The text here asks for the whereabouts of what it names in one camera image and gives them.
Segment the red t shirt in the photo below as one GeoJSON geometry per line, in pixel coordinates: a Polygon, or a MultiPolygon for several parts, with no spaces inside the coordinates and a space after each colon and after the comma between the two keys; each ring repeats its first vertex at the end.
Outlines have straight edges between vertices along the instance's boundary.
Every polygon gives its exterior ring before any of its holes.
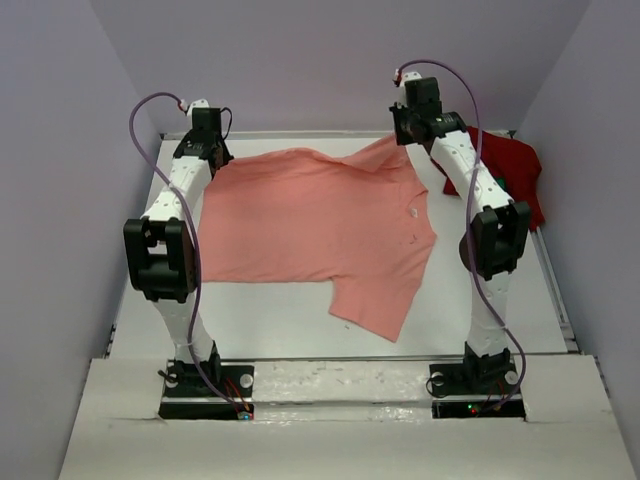
{"type": "Polygon", "coordinates": [[[476,192],[486,193],[489,177],[505,190],[514,202],[525,202],[531,210],[529,230],[544,224],[545,217],[537,198],[537,181],[542,167],[535,150],[518,140],[480,132],[475,127],[454,130],[438,139],[430,153],[432,163],[447,180],[446,195],[466,197],[469,193],[475,156],[481,155],[482,166],[476,179],[476,192]]]}

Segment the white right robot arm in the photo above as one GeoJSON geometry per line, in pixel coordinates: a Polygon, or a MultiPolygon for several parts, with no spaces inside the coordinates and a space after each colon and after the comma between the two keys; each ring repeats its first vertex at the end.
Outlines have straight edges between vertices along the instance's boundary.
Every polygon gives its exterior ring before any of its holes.
{"type": "Polygon", "coordinates": [[[521,347],[506,325],[506,307],[531,209],[482,161],[483,135],[471,135],[459,114],[444,111],[436,78],[400,73],[395,84],[400,97],[390,111],[398,144],[425,147],[466,203],[459,255],[472,284],[470,330],[462,360],[431,366],[426,387],[437,399],[485,395],[498,386],[517,392],[521,379],[511,352],[521,347]]]}

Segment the pink t shirt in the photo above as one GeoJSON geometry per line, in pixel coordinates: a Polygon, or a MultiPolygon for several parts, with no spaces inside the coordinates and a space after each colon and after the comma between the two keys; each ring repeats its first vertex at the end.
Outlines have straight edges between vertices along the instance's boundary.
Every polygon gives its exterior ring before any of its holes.
{"type": "Polygon", "coordinates": [[[332,157],[292,148],[235,159],[205,189],[206,282],[323,282],[329,311],[399,338],[436,242],[427,188],[393,136],[332,157]]]}

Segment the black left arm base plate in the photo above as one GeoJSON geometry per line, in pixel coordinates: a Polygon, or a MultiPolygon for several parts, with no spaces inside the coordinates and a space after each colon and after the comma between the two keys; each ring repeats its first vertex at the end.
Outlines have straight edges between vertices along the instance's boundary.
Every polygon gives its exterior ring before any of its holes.
{"type": "Polygon", "coordinates": [[[158,415],[164,420],[250,421],[254,419],[255,367],[223,363],[215,388],[202,380],[192,365],[169,361],[157,374],[163,379],[158,415]]]}

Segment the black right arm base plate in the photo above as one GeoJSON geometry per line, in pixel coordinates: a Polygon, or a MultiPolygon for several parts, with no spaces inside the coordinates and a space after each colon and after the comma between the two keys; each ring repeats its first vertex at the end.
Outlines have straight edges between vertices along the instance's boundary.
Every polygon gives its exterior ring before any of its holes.
{"type": "Polygon", "coordinates": [[[491,373],[474,384],[461,363],[429,366],[425,389],[432,397],[431,412],[436,420],[526,418],[521,390],[514,390],[519,379],[514,363],[507,370],[491,373]]]}

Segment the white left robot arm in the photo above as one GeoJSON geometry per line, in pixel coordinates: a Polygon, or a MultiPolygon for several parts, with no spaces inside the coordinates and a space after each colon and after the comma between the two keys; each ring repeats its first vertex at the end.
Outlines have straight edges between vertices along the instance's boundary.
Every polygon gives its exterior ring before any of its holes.
{"type": "Polygon", "coordinates": [[[217,171],[233,156],[225,144],[221,116],[204,100],[178,103],[191,121],[167,173],[150,159],[134,131],[136,106],[129,133],[162,187],[149,208],[123,227],[132,287],[157,309],[174,345],[174,366],[165,373],[173,384],[189,386],[201,395],[217,392],[222,367],[215,341],[199,314],[202,294],[201,253],[194,210],[217,171]]]}

